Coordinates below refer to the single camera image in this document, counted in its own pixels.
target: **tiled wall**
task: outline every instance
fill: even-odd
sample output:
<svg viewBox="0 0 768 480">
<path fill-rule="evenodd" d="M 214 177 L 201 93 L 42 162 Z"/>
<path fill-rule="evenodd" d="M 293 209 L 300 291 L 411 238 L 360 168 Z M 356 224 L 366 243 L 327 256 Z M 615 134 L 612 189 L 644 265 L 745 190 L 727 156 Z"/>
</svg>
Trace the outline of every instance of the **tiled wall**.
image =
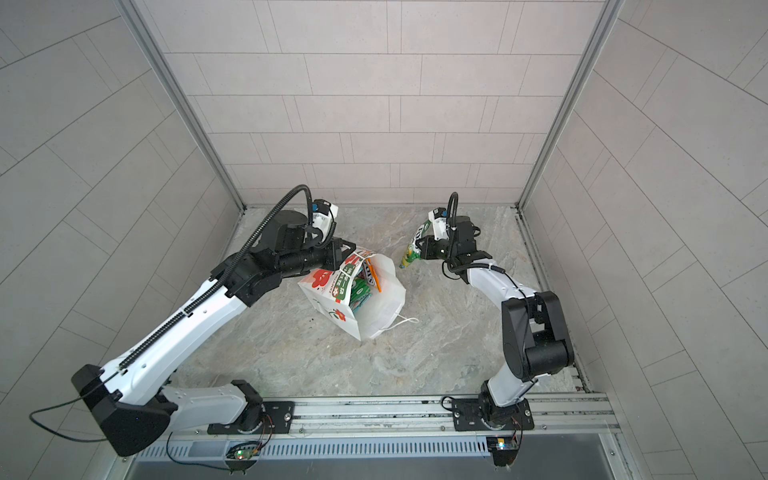
<svg viewBox="0 0 768 480">
<path fill-rule="evenodd" d="M 188 298 L 237 216 L 111 0 L 0 3 L 0 477 L 82 476 L 100 444 L 27 414 Z M 39 418 L 100 437 L 83 408 Z"/>
<path fill-rule="evenodd" d="M 246 204 L 517 201 L 602 8 L 137 5 Z"/>
<path fill-rule="evenodd" d="M 646 478 L 768 474 L 766 30 L 627 0 L 525 208 Z"/>
</svg>

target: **white paper bag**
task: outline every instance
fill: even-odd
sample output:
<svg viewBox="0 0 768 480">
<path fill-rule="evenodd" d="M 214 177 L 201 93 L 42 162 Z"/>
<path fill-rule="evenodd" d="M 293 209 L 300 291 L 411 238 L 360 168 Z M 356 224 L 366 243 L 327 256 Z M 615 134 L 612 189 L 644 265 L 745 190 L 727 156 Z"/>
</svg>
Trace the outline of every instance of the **white paper bag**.
<svg viewBox="0 0 768 480">
<path fill-rule="evenodd" d="M 349 296 L 365 259 L 370 259 L 382 291 L 372 287 L 371 297 L 353 313 Z M 392 259 L 362 247 L 357 247 L 336 272 L 313 270 L 299 281 L 299 287 L 318 312 L 358 340 L 381 335 L 406 304 L 406 289 L 395 276 Z"/>
</svg>

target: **black cable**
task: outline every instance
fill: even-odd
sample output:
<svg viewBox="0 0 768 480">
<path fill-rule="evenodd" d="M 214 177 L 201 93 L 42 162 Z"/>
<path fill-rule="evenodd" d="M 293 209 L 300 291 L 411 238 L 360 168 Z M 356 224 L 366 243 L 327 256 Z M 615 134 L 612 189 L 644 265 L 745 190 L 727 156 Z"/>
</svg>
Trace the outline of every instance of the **black cable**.
<svg viewBox="0 0 768 480">
<path fill-rule="evenodd" d="M 169 434 L 168 434 L 168 440 L 166 440 L 166 441 L 165 441 L 165 455 L 168 455 L 168 458 L 170 458 L 170 460 L 171 460 L 173 463 L 177 463 L 177 464 L 179 464 L 179 465 L 193 465 L 193 466 L 197 466 L 197 467 L 212 468 L 213 470 L 222 470 L 222 471 L 224 471 L 224 472 L 229 472 L 230 474 L 232 473 L 232 471 L 233 471 L 233 470 L 232 470 L 231 468 L 221 468 L 221 467 L 214 467 L 214 466 L 212 466 L 212 465 L 205 465 L 204 463 L 195 463 L 195 462 L 188 462 L 188 463 L 187 463 L 187 462 L 179 462 L 179 461 L 178 461 L 178 460 L 176 460 L 174 457 L 170 456 L 170 451 L 168 450 L 168 444 L 170 443 L 170 436 L 171 436 L 171 435 L 173 435 L 173 434 L 174 434 L 173 432 L 169 433 Z"/>
<path fill-rule="evenodd" d="M 67 405 L 70 405 L 70 404 L 72 404 L 72 403 L 75 403 L 75 402 L 77 402 L 77 401 L 79 401 L 79 400 L 82 400 L 82 399 L 84 399 L 85 397 L 87 397 L 87 396 L 89 396 L 90 394 L 92 394 L 93 392 L 95 392 L 95 391 L 96 391 L 96 389 L 98 389 L 99 387 L 101 387 L 102 385 L 104 385 L 106 382 L 109 382 L 110 380 L 112 380 L 112 379 L 114 378 L 114 376 L 116 376 L 117 374 L 118 374 L 118 372 L 115 372 L 115 373 L 113 373 L 113 374 L 112 374 L 112 375 L 111 375 L 111 376 L 110 376 L 108 379 L 104 380 L 103 382 L 99 382 L 99 384 L 98 384 L 98 385 L 96 385 L 94 388 L 92 388 L 91 390 L 89 390 L 89 391 L 88 391 L 88 393 L 86 393 L 86 394 L 84 394 L 84 395 L 81 395 L 81 396 L 77 397 L 77 398 L 76 398 L 76 399 L 74 399 L 74 400 L 70 400 L 69 402 L 59 403 L 58 405 L 54 405 L 54 406 L 52 406 L 52 407 L 46 407 L 46 408 L 44 408 L 44 409 L 35 410 L 34 412 L 32 412 L 32 413 L 30 413 L 30 414 L 29 414 L 29 419 L 31 420 L 31 422 L 32 422 L 32 423 L 34 423 L 35 425 L 37 425 L 37 426 L 38 426 L 38 427 L 40 427 L 41 429 L 43 429 L 43 430 L 45 430 L 45 431 L 47 431 L 47 432 L 50 432 L 50 433 L 52 433 L 52 434 L 56 435 L 57 437 L 62 437 L 63 439 L 71 440 L 71 441 L 73 441 L 73 442 L 80 442 L 80 443 L 96 443 L 96 442 L 103 442 L 103 441 L 105 441 L 105 440 L 106 440 L 106 438 L 103 438 L 103 439 L 96 439 L 96 440 L 86 440 L 86 439 L 76 439 L 75 437 L 71 437 L 71 436 L 69 436 L 69 435 L 63 435 L 63 434 L 61 434 L 61 433 L 59 433 L 59 432 L 56 432 L 56 431 L 55 431 L 55 430 L 53 430 L 53 429 L 50 429 L 50 428 L 48 428 L 47 426 L 43 425 L 42 423 L 38 422 L 37 420 L 35 420 L 35 417 L 34 417 L 33 415 L 34 415 L 35 413 L 40 413 L 40 412 L 47 412 L 48 410 L 53 410 L 53 409 L 60 409 L 60 408 L 61 408 L 61 407 L 63 407 L 63 406 L 67 406 Z"/>
</svg>

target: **marble floor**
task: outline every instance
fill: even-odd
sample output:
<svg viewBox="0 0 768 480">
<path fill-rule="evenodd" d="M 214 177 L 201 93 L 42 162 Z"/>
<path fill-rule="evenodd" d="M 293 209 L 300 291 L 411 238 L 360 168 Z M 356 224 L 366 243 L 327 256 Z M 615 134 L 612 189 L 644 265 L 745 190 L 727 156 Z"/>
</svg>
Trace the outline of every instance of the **marble floor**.
<svg viewBox="0 0 768 480">
<path fill-rule="evenodd" d="M 428 209 L 342 207 L 337 237 L 392 258 L 396 265 Z M 246 211 L 230 246 L 239 249 L 267 209 Z M 459 207 L 482 228 L 478 248 L 520 283 L 538 287 L 510 207 Z M 406 288 L 404 323 L 359 342 L 311 305 L 298 279 L 286 279 L 213 334 L 174 375 L 184 387 L 245 379 L 262 396 L 388 396 L 477 393 L 504 361 L 501 314 L 479 291 L 446 279 L 437 260 L 417 260 L 397 275 Z M 565 371 L 534 391 L 573 391 Z"/>
</svg>

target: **white string handle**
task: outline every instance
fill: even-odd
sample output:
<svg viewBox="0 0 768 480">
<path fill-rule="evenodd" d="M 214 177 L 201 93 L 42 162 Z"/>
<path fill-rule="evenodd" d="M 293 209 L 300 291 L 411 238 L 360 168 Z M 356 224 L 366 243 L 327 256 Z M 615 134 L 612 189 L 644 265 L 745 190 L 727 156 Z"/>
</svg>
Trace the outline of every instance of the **white string handle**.
<svg viewBox="0 0 768 480">
<path fill-rule="evenodd" d="M 381 329 L 381 330 L 379 330 L 380 332 L 386 332 L 387 330 L 391 330 L 391 329 L 395 328 L 398 325 L 402 325 L 405 322 L 419 323 L 419 319 L 417 319 L 414 316 L 412 316 L 410 318 L 405 318 L 404 316 L 400 315 L 399 313 L 396 313 L 395 315 L 399 316 L 400 318 L 402 318 L 404 320 L 400 320 L 399 322 L 397 322 L 396 324 L 394 324 L 392 326 L 389 326 L 389 327 L 387 327 L 385 329 Z"/>
</svg>

